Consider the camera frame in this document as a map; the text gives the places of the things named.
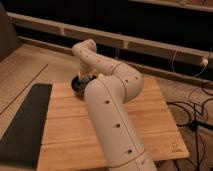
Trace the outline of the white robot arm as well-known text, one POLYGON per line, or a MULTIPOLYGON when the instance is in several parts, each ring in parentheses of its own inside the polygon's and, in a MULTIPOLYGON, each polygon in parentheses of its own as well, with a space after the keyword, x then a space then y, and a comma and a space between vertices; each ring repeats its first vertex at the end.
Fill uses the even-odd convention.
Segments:
POLYGON ((92 39, 75 44, 72 52, 80 60, 80 79, 93 69, 101 73, 86 84, 84 102, 110 171, 157 171, 124 107, 142 91, 140 72, 98 54, 92 39))

